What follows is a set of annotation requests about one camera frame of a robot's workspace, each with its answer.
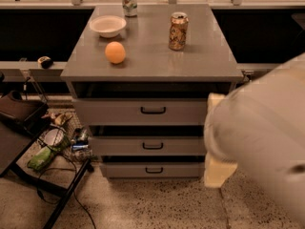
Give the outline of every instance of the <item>terrazzo floor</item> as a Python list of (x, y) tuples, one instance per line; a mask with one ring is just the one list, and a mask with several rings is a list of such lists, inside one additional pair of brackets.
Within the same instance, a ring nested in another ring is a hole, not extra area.
[[(77, 117), (69, 125), (70, 132), (79, 125)], [(35, 176), (26, 166), (39, 148), (32, 145), (18, 161)], [(221, 189), (208, 189), (203, 178), (106, 179), (99, 162), (92, 165), (94, 172), (84, 175), (75, 194), (98, 229), (302, 229), (241, 170)], [(72, 168), (61, 156), (50, 167)], [(54, 170), (42, 178), (67, 187), (73, 172)], [(0, 193), (1, 229), (43, 228), (54, 208), (37, 196), (35, 187), (11, 172), (0, 178)], [(58, 200), (48, 193), (44, 196), (50, 202)], [(53, 228), (89, 229), (93, 225), (72, 196)]]

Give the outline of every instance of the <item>orange ball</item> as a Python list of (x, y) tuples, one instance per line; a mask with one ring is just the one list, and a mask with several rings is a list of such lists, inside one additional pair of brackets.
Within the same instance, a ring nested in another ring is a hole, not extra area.
[(106, 58), (113, 64), (119, 64), (124, 61), (126, 52), (121, 43), (111, 42), (106, 46), (105, 55)]

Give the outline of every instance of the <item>white bowl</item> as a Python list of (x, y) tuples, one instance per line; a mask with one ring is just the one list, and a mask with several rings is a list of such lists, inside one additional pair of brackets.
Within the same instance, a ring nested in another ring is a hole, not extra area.
[(112, 15), (100, 16), (90, 22), (90, 29), (105, 38), (115, 37), (126, 27), (126, 20)]

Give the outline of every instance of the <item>aluminum can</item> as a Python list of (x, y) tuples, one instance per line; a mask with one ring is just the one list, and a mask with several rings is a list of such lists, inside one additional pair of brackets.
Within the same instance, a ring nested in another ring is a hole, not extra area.
[(171, 50), (179, 51), (184, 48), (188, 25), (189, 18), (185, 12), (177, 11), (172, 14), (169, 42), (169, 48)]
[(125, 16), (133, 17), (137, 15), (136, 0), (122, 0), (122, 5)]

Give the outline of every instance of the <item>drawer handle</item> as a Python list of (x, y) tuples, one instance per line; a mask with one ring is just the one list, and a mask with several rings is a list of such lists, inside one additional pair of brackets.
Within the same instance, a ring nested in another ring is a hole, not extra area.
[(156, 149), (163, 149), (163, 142), (161, 142), (159, 145), (150, 145), (150, 144), (145, 144), (145, 142), (142, 143), (143, 149), (148, 149), (148, 150), (156, 150)]
[(163, 167), (161, 168), (145, 168), (146, 173), (148, 174), (160, 174), (163, 172)]
[(166, 107), (162, 107), (161, 110), (156, 110), (156, 111), (148, 111), (145, 110), (145, 107), (141, 107), (141, 113), (144, 115), (162, 115), (166, 112)]

